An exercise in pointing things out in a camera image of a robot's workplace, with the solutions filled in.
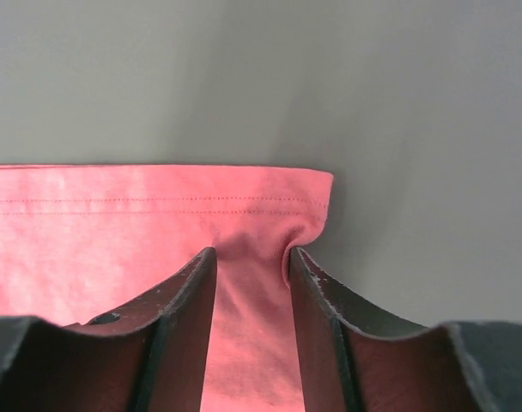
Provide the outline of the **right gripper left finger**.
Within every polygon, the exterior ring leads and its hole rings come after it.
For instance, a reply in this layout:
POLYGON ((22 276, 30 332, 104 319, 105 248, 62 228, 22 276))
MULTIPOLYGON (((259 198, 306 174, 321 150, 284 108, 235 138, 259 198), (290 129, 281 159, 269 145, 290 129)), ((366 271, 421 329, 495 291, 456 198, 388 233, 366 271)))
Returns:
POLYGON ((86 324, 0 317, 0 411, 197 411, 216 253, 86 324))

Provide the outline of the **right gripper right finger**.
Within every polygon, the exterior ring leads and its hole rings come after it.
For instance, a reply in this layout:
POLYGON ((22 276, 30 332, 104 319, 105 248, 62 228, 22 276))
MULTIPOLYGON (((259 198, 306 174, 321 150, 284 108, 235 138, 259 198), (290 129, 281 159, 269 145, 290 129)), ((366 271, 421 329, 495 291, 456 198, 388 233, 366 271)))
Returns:
POLYGON ((522 324, 410 322, 301 248, 288 279, 306 410, 522 411, 522 324))

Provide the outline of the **pink t shirt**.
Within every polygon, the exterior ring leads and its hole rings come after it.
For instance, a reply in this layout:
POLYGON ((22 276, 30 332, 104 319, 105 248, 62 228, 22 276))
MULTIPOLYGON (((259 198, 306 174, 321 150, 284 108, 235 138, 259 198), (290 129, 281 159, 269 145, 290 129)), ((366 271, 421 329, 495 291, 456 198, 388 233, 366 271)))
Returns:
POLYGON ((0 315, 81 323, 217 253, 204 411, 304 408, 287 281, 333 177, 286 167, 0 167, 0 315))

